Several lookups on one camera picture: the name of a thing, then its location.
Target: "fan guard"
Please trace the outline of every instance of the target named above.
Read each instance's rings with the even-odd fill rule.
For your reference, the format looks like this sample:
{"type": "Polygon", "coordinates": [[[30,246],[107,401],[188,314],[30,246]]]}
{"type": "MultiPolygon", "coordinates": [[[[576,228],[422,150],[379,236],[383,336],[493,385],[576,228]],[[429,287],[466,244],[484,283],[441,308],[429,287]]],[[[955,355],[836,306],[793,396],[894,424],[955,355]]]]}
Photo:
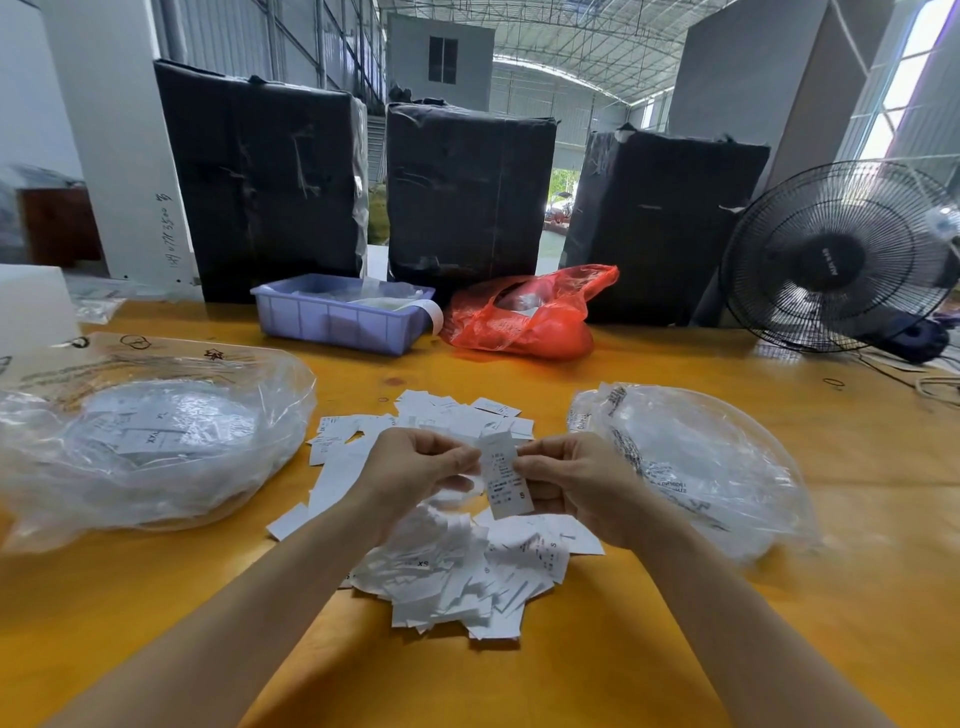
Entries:
{"type": "Polygon", "coordinates": [[[837,162],[744,211],[719,283],[736,320],[766,341],[860,349],[940,305],[960,278],[958,233],[957,204],[927,175],[894,162],[837,162]]]}

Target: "wooden table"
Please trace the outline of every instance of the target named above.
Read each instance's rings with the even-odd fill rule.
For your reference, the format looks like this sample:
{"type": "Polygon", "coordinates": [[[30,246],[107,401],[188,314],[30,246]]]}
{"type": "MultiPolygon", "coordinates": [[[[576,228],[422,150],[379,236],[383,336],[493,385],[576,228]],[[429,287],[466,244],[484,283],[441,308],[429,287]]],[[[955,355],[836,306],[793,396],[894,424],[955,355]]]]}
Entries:
{"type": "MultiPolygon", "coordinates": [[[[564,429],[601,381],[687,387],[757,418],[800,463],[824,547],[777,550],[755,586],[902,726],[960,715],[960,412],[841,359],[752,353],[743,331],[618,328],[550,364],[429,337],[399,359],[265,340],[252,307],[128,303],[108,327],[283,347],[317,375],[321,414],[388,412],[406,388],[523,408],[564,429]],[[824,382],[838,379],[845,386],[824,382]]],[[[317,477],[304,447],[236,515],[169,534],[98,533],[0,560],[0,724],[34,725],[271,548],[264,526],[317,477]]],[[[720,704],[643,567],[627,552],[571,560],[532,602],[519,645],[479,647],[445,624],[390,628],[390,607],[337,593],[245,725],[705,726],[720,704]]]]}

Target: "white box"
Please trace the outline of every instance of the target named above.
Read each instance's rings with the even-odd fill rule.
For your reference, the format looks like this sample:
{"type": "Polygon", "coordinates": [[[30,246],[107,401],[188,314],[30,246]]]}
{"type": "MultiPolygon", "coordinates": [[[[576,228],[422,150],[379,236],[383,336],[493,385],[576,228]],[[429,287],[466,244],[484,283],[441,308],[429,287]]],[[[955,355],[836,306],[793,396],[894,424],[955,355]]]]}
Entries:
{"type": "Polygon", "coordinates": [[[0,265],[0,357],[80,336],[63,271],[49,265],[0,265]]]}

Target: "size label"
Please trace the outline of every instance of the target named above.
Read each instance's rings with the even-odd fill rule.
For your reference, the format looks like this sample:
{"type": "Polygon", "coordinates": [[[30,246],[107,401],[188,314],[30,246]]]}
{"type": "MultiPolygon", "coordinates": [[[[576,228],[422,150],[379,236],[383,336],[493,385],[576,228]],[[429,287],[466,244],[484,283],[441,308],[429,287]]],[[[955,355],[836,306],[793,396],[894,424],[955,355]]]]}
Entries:
{"type": "Polygon", "coordinates": [[[514,470],[516,445],[509,432],[477,440],[480,474],[487,485],[487,500],[495,520],[532,513],[533,500],[527,481],[514,470]]]}

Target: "red plastic bag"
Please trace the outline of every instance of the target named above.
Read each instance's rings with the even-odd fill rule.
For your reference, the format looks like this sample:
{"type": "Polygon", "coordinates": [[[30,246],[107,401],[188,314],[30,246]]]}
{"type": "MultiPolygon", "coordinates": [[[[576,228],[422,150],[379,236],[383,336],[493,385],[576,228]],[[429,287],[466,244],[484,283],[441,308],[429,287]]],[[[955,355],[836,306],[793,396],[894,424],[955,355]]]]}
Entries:
{"type": "Polygon", "coordinates": [[[441,337],[463,349],[576,359],[593,351],[587,301],[619,277],[615,265],[580,265],[477,283],[454,294],[441,337]]]}

